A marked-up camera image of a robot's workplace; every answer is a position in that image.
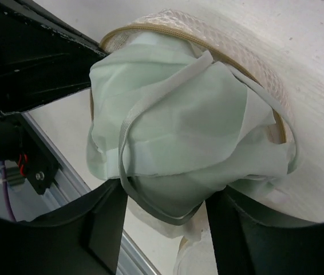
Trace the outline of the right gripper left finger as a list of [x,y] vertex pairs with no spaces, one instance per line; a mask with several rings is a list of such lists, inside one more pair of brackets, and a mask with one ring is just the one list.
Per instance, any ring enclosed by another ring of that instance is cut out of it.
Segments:
[[0,218],[0,274],[116,274],[126,203],[108,180],[30,222]]

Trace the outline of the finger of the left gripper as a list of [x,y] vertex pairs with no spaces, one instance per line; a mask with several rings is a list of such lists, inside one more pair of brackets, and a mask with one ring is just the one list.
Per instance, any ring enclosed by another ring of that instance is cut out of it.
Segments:
[[0,113],[26,112],[90,87],[98,43],[34,1],[0,1]]

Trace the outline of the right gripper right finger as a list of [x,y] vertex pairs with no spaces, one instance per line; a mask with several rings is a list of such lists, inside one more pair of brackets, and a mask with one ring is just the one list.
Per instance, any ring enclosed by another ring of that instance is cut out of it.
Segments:
[[206,208],[219,274],[324,274],[324,222],[280,213],[231,187]]

